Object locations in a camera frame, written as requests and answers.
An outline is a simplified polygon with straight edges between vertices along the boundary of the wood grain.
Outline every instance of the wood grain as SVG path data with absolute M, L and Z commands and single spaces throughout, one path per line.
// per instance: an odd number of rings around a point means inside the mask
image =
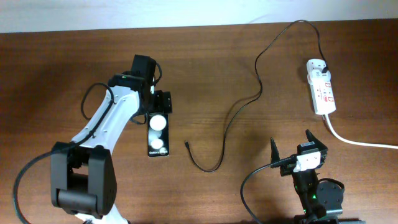
M 333 77 L 337 110 L 331 122 L 336 131 L 355 141 L 398 144 L 398 21 L 316 25 Z M 234 122 L 220 170 L 205 174 L 189 160 L 186 139 L 203 167 L 218 160 L 224 127 L 244 103 L 237 101 L 258 92 L 254 59 L 285 26 L 0 34 L 2 223 L 19 222 L 11 191 L 22 166 L 56 141 L 71 140 L 86 123 L 79 110 L 86 88 L 129 69 L 134 54 L 149 55 L 162 65 L 164 76 L 157 87 L 171 91 L 174 113 L 169 157 L 148 158 L 146 128 L 132 123 L 116 145 L 116 205 L 124 217 L 135 223 L 251 220 L 239 196 L 241 182 L 269 162 L 270 137 L 286 157 L 306 141 L 309 129 L 330 149 L 320 176 L 346 186 L 341 217 L 395 223 L 398 151 L 345 144 L 326 130 L 313 112 L 306 82 L 305 63 L 320 56 L 315 34 L 304 24 L 292 27 L 260 59 L 264 92 Z M 103 96 L 100 89 L 89 96 L 88 114 Z M 255 175 L 245 194 L 264 221 L 302 213 L 291 177 L 280 177 L 278 170 Z M 32 223 L 81 223 L 53 208 L 49 159 L 27 172 L 19 198 Z

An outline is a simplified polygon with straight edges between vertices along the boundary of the white robotic arm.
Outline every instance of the white robotic arm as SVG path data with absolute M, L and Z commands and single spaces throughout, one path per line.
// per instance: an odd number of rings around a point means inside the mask
M 160 72 L 158 80 L 154 78 L 156 65 Z M 136 55 L 131 71 L 116 74 L 108 86 L 96 83 L 108 89 L 101 106 L 70 143 L 57 142 L 53 147 L 53 151 L 58 152 L 52 155 L 51 161 L 54 206 L 63 208 L 86 224 L 129 223 L 114 204 L 117 183 L 111 155 L 125 125 L 133 116 L 145 114 L 149 131 L 152 116 L 161 115 L 167 120 L 167 113 L 172 112 L 170 93 L 154 91 L 161 74 L 155 60 Z M 158 138 L 162 139 L 167 155 L 168 136 L 168 125 L 165 125 Z M 150 150 L 161 149 L 154 149 L 148 142 L 149 156 L 153 155 Z M 166 156 L 160 152 L 155 155 Z M 88 166 L 88 175 L 74 172 L 73 169 L 81 166 Z
M 94 136 L 84 142 L 81 146 L 88 148 L 103 146 L 105 149 L 109 149 L 112 154 L 116 141 L 119 139 L 122 130 L 130 118 L 137 113 L 140 103 L 137 91 L 133 91 L 124 86 L 115 86 L 111 87 L 111 89 L 114 94 L 114 105 L 108 111 L 104 120 L 94 133 Z M 110 98 L 111 94 L 107 91 L 101 106 L 97 109 L 96 113 L 84 129 L 72 139 L 72 142 L 78 142 L 87 136 L 88 132 L 93 129 L 101 115 L 104 113 L 109 104 Z M 128 223 L 128 221 L 120 215 L 115 204 L 112 206 L 111 211 L 107 215 L 103 216 L 102 219 L 96 219 L 92 215 L 83 213 L 76 214 L 76 217 L 87 223 L 91 222 L 92 224 Z

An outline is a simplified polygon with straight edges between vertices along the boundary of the robotic arm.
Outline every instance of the robotic arm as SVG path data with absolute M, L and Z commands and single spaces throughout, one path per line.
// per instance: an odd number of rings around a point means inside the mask
M 112 93 L 107 90 L 101 106 L 83 130 L 70 143 L 57 142 L 54 145 L 53 151 L 84 139 L 95 129 L 112 102 L 113 94 L 114 103 L 92 137 L 69 151 L 52 155 L 51 198 L 55 207 L 63 208 L 85 223 L 129 223 L 114 204 L 117 183 L 111 155 L 123 128 L 132 117 L 141 114 L 152 117 L 156 114 L 163 115 L 167 120 L 166 114 L 172 112 L 170 93 L 154 91 L 154 85 L 159 81 L 154 80 L 156 65 L 150 57 L 136 55 L 131 71 L 116 74 L 109 80 Z M 81 166 L 88 166 L 88 175 L 73 171 L 73 168 Z
M 246 210 L 253 219 L 262 222 L 248 207 L 243 188 L 253 174 L 267 167 L 279 168 L 280 175 L 293 177 L 294 189 L 300 198 L 304 214 L 296 215 L 284 223 L 294 224 L 365 224 L 360 220 L 341 221 L 338 215 L 343 213 L 344 185 L 330 178 L 318 179 L 315 171 L 325 163 L 328 148 L 319 141 L 309 130 L 306 130 L 308 142 L 297 146 L 297 153 L 285 159 L 280 159 L 275 141 L 271 138 L 271 163 L 251 172 L 241 185 L 241 199 Z

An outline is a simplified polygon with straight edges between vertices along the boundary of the power strip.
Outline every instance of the power strip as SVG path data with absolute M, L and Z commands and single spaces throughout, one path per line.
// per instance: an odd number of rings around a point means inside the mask
M 331 125 L 329 114 L 336 110 L 335 97 L 331 90 L 331 75 L 324 60 L 311 59 L 307 62 L 307 79 L 310 84 L 313 109 L 316 114 L 322 115 L 326 121 L 331 133 L 340 141 L 358 146 L 385 147 L 389 149 L 398 149 L 398 146 L 385 144 L 371 144 L 347 140 L 339 136 Z
M 331 75 L 325 68 L 324 60 L 311 59 L 307 62 L 307 79 L 311 86 L 313 108 L 319 115 L 330 114 L 336 110 L 335 97 L 331 90 Z

